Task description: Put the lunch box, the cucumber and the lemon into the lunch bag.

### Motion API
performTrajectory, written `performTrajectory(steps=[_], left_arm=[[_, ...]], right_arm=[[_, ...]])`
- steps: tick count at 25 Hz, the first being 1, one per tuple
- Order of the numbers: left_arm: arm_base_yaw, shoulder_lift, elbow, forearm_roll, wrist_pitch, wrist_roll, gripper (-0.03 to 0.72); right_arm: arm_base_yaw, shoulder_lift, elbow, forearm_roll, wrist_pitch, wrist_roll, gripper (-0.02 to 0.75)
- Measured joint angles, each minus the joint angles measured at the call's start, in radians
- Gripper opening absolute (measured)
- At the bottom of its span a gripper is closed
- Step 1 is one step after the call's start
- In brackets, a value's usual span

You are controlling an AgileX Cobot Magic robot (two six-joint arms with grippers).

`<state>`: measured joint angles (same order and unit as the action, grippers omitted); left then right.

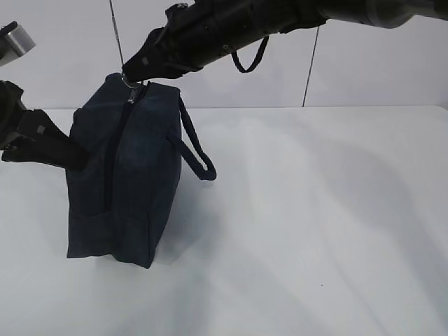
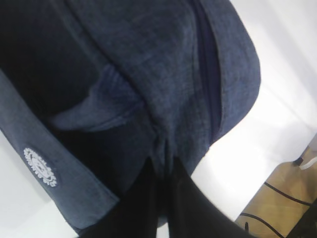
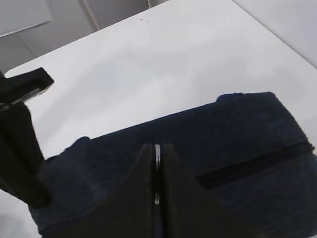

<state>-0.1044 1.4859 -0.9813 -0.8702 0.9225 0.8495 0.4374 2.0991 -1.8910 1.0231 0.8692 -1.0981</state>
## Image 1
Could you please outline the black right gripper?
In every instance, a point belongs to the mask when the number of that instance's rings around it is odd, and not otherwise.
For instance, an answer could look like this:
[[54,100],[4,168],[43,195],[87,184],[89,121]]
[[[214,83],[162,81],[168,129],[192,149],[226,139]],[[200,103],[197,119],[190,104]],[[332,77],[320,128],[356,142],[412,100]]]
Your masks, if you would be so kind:
[[318,27],[326,19],[313,1],[195,1],[166,10],[122,66],[130,82],[177,79],[272,34]]

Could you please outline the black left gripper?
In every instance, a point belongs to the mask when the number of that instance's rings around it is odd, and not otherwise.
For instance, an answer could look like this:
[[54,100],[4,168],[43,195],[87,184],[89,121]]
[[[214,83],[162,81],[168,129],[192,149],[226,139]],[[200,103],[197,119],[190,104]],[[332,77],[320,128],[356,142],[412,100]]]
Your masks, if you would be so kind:
[[[90,154],[63,133],[46,112],[27,110],[23,93],[18,85],[1,81],[1,160],[83,170]],[[17,130],[22,138],[14,140]]]

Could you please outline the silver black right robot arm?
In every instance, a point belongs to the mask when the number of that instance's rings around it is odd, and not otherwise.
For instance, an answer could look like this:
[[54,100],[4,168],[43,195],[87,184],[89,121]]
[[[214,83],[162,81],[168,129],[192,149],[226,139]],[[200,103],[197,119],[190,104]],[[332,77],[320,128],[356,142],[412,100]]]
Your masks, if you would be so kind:
[[260,63],[269,37],[310,29],[328,20],[394,29],[415,15],[447,19],[446,1],[196,1],[166,10],[122,67],[127,80],[177,79],[231,55],[242,73]]

